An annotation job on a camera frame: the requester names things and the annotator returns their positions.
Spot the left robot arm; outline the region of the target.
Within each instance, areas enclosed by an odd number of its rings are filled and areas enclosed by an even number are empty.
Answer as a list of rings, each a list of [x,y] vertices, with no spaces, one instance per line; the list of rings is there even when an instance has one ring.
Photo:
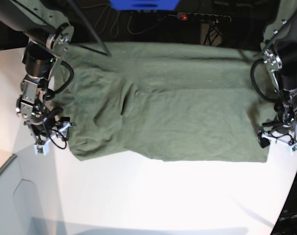
[[[272,141],[297,152],[297,0],[282,0],[276,20],[271,24],[273,35],[264,41],[250,69],[250,79],[256,93],[274,104],[276,116],[262,123],[255,135],[261,148]],[[275,97],[268,97],[255,80],[255,69],[264,64],[269,71]]]

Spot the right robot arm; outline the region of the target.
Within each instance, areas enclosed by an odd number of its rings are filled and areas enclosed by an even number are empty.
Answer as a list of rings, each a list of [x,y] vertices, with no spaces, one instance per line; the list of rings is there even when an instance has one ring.
[[[69,117],[60,116],[61,107],[47,106],[74,78],[73,68],[64,60],[74,27],[61,9],[43,0],[0,0],[0,21],[28,37],[22,57],[26,76],[16,113],[35,141],[35,152],[46,155],[49,144],[55,138],[67,142],[69,129],[75,126]]]

